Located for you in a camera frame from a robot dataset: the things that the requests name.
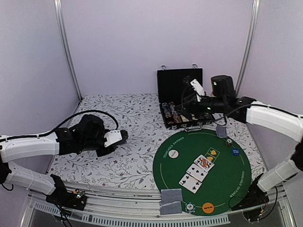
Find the green white poker chip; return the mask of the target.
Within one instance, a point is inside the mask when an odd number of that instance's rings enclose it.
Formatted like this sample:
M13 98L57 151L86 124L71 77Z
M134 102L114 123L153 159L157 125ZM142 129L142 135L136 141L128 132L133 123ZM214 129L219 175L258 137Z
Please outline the green white poker chip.
M196 211L196 207L193 203L189 202L185 204L185 212L193 214Z

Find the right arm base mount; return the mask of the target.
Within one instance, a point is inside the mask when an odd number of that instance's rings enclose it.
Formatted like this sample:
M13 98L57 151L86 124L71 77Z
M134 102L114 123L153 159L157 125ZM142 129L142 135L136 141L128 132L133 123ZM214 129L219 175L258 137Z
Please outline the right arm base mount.
M248 193L246 196L239 197L239 196L232 196L229 201L228 201L228 207L234 211L234 210L240 210L240 209L245 209L257 205L264 205L264 207L260 208L258 212L250 210L250 211L245 211L243 212L244 218L248 222L259 222L261 220L266 219L274 210L277 199L278 199L278 189L275 186L274 189L276 191L276 197L275 197L275 202L271 208L270 211L266 211L266 207L268 207L268 202L269 202L269 197L267 192L263 192L259 187L257 186L259 179L263 176L264 174L260 174L258 177L254 179L252 184L250 185L248 189Z

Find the orange big blind button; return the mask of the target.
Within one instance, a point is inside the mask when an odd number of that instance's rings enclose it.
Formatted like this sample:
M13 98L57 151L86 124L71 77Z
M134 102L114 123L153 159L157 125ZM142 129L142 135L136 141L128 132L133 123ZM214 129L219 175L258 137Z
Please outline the orange big blind button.
M202 205L202 211L205 214L211 214L214 212L214 205L210 202L206 202Z

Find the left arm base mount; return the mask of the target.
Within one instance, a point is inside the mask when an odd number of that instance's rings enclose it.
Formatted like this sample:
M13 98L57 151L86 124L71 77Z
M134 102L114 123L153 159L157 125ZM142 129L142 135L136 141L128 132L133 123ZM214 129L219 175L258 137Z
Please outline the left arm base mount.
M86 192L82 189L75 189L72 192L68 192L59 176L53 174L50 176L54 180L55 190L50 195L46 195L46 202L58 207L84 211L87 202Z

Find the blue small blind button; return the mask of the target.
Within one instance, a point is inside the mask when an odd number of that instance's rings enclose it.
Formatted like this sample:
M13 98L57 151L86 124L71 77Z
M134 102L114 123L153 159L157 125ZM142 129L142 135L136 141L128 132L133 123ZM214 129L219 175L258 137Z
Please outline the blue small blind button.
M233 154L234 156L239 156L239 155L240 155L240 150L237 149L237 148L233 148L233 149L232 149L232 154Z

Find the white dealer button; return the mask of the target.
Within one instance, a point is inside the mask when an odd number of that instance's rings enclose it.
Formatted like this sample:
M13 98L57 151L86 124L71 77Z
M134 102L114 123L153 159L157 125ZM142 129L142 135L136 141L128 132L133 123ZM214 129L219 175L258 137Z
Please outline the white dealer button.
M170 150L169 157L170 158L177 158L179 156L179 152L177 150Z

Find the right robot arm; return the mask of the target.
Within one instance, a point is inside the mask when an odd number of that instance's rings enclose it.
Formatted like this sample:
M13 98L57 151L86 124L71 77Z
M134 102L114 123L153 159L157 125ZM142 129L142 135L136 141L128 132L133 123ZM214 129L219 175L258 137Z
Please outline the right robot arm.
M117 119L113 122L109 117L102 116L106 127L118 126L130 134L126 144L100 159L92 183L104 187L156 189L152 173L155 153L164 140L175 133L175 130L166 129L159 103L180 102L185 91L183 77L183 73L177 76L162 74L158 94L114 92L87 97L87 108L99 109ZM290 82L285 78L247 75L241 95L297 111L303 108L303 93L298 86L299 82ZM294 152L294 141L260 126L229 119L227 133L244 149L253 177Z

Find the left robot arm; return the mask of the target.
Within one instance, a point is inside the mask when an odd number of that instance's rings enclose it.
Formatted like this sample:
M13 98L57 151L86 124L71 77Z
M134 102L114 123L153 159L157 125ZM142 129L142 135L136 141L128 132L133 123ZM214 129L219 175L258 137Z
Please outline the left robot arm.
M70 194L59 176L43 175L14 163L14 160L42 155L79 155L95 151L98 157L115 151L125 144L128 132L106 129L99 117L86 114L70 128L57 127L43 134L4 136L0 140L0 182L17 184L27 189L52 195L60 205L70 202Z

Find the dealt card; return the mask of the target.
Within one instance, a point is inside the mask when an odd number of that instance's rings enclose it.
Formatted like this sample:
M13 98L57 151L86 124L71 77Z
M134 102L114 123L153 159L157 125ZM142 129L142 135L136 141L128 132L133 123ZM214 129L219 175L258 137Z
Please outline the dealt card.
M182 190L178 189L161 189L162 202L183 201Z
M180 201L160 202L160 214L171 215L182 213L182 205Z
M223 139L223 138L227 138L227 130L225 126L222 125L217 125L216 127L216 135L217 137Z

